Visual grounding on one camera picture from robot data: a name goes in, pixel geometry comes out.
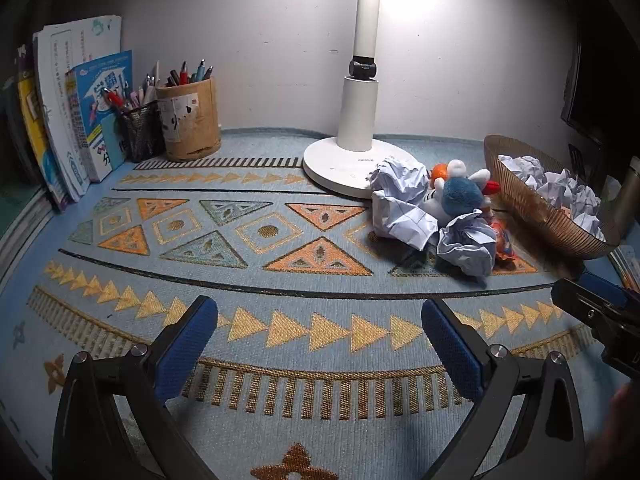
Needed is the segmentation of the person right hand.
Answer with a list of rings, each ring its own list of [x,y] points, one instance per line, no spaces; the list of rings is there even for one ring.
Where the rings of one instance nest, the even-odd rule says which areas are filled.
[[[614,394],[602,431],[587,446],[586,479],[639,478],[639,384]]]

